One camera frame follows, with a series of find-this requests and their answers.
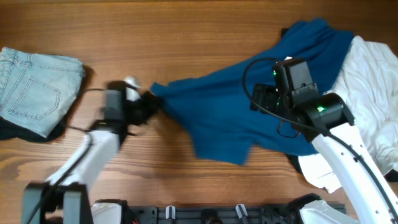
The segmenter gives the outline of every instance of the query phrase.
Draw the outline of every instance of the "white fabric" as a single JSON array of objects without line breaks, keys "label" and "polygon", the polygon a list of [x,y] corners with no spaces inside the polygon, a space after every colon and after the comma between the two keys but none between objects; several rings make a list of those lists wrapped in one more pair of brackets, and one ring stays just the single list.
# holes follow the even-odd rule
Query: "white fabric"
[{"label": "white fabric", "polygon": [[[382,174],[398,171],[398,58],[390,48],[356,36],[329,92],[339,94],[351,110]],[[309,183],[329,193],[341,187],[322,156],[298,160]]]}]

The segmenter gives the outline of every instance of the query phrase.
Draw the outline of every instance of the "green light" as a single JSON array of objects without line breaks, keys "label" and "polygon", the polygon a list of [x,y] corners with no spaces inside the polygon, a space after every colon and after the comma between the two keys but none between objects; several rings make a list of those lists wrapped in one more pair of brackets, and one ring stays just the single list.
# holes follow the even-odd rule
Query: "green light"
[{"label": "green light", "polygon": [[324,109],[324,108],[321,107],[321,106],[319,106],[317,109],[318,109],[319,112],[322,112],[322,111],[326,110],[326,109]]}]

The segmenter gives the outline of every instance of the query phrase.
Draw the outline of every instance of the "wooden table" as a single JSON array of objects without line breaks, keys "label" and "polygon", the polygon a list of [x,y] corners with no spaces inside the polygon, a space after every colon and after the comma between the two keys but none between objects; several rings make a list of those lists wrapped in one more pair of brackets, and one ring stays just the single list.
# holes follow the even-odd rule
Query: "wooden table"
[{"label": "wooden table", "polygon": [[[24,1],[0,0],[0,47],[79,58],[86,65],[90,88],[127,75],[138,77],[144,88],[153,82],[204,76],[272,47],[282,27],[314,17],[398,52],[397,1],[15,4]],[[70,124],[87,127],[102,102],[101,93],[86,95],[73,109]],[[0,223],[20,222],[24,187],[55,172],[81,137],[68,130],[48,144],[0,142]],[[184,207],[260,205],[289,202],[310,192],[346,203],[355,216],[343,190],[329,195],[312,187],[281,153],[255,147],[245,166],[195,159],[188,134],[161,113],[146,135],[126,140],[119,156],[101,173],[90,199]]]}]

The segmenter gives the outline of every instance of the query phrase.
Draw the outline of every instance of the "denim pocket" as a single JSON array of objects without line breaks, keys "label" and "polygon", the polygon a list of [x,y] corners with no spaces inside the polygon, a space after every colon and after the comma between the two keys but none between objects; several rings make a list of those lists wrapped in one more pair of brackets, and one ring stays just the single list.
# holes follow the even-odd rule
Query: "denim pocket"
[{"label": "denim pocket", "polygon": [[60,95],[59,89],[30,77],[8,113],[41,120],[58,108]]}]

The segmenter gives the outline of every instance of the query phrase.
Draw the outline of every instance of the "cable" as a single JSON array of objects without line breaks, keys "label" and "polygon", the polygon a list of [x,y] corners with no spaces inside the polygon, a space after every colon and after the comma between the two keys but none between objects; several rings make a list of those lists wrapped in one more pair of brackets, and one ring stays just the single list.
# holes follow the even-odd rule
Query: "cable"
[{"label": "cable", "polygon": [[314,128],[305,124],[301,124],[295,121],[292,121],[290,119],[286,119],[283,118],[277,114],[274,114],[273,112],[263,108],[259,103],[257,103],[251,96],[251,94],[249,93],[247,87],[246,87],[246,76],[248,75],[248,71],[249,69],[256,63],[258,62],[263,62],[263,61],[279,61],[279,59],[276,58],[259,58],[259,59],[255,59],[253,60],[251,63],[249,63],[249,65],[245,68],[244,72],[243,72],[243,76],[242,76],[242,84],[243,84],[243,91],[246,94],[246,96],[249,98],[250,102],[253,103],[254,105],[256,105],[260,110],[263,110],[264,112],[266,112],[267,114],[278,118],[282,121],[288,122],[290,124],[295,124],[297,126],[301,126],[303,128],[307,128],[316,132],[319,132],[320,134],[327,136],[329,138],[334,139],[335,141],[337,141],[338,143],[340,143],[342,146],[344,146],[345,148],[347,148],[347,150],[352,153],[354,155],[355,158],[357,158],[357,160],[362,164],[362,166],[365,168],[365,170],[368,172],[368,174],[371,176],[372,180],[374,181],[374,183],[376,184],[377,188],[379,189],[384,201],[386,202],[387,206],[389,207],[389,211],[392,213],[392,216],[394,217],[394,221],[398,222],[398,214],[392,204],[392,202],[390,201],[386,191],[383,189],[382,185],[380,184],[380,181],[377,179],[377,177],[374,175],[373,171],[371,170],[371,168],[368,166],[368,164],[365,162],[365,160],[363,159],[363,157],[361,155],[359,155],[353,148],[351,148],[347,143],[345,143],[343,140],[341,140],[340,138],[338,138],[337,136],[333,135],[329,130],[322,130],[319,128]]},{"label": "cable", "polygon": [[89,143],[86,147],[86,149],[83,151],[83,153],[80,155],[80,157],[69,167],[69,169],[67,171],[65,171],[65,173],[62,174],[62,176],[56,181],[56,183],[54,183],[48,191],[46,191],[46,193],[43,195],[43,197],[39,200],[39,202],[37,202],[37,205],[33,208],[32,212],[30,213],[29,219],[26,221],[25,224],[29,224],[33,217],[35,216],[35,214],[37,213],[37,211],[39,210],[39,208],[43,207],[43,205],[45,205],[47,203],[47,201],[50,199],[50,197],[52,196],[53,191],[58,187],[59,184],[62,183],[63,180],[65,180],[70,172],[76,168],[76,166],[80,163],[81,160],[84,159],[84,157],[88,154],[88,152],[90,151],[90,148],[93,145],[93,137],[89,132],[83,131],[87,134],[87,136],[89,137]]}]

